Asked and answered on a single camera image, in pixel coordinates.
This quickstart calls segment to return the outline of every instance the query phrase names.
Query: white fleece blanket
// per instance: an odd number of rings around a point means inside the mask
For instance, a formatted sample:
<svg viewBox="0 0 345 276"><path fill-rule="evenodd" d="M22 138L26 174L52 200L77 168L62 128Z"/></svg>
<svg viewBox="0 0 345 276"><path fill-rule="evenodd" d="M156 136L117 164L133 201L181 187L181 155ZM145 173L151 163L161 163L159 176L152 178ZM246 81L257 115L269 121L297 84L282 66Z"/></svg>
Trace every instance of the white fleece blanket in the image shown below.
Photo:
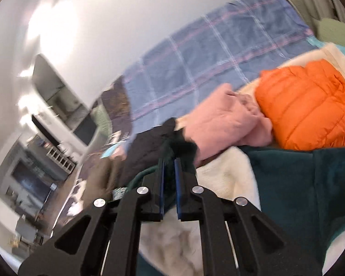
<svg viewBox="0 0 345 276"><path fill-rule="evenodd" d="M237 147L198 168L197 181L220 198L234 200L243 196L260 209L252 167L246 154ZM165 214L163 221L142 225L139 251L165 275L203 275L199 223L178 220L176 207Z"/></svg>

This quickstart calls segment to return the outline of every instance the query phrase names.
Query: laundry pile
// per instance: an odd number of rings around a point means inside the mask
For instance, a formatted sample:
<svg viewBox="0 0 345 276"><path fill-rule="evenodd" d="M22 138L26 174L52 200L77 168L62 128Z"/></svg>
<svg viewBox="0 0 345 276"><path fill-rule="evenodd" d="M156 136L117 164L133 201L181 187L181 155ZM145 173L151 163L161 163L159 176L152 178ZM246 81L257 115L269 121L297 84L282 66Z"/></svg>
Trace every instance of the laundry pile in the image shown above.
<svg viewBox="0 0 345 276"><path fill-rule="evenodd" d="M117 188L122 198L164 159L165 216L142 224L137 275L147 263L164 275L203 275L199 223L177 219L177 157L218 197L246 197L325 273L345 248L345 55L327 44L239 91L221 84L189 114L137 134L124 160L94 167L89 179L107 177L87 184L84 205L92 191L112 200Z"/></svg>

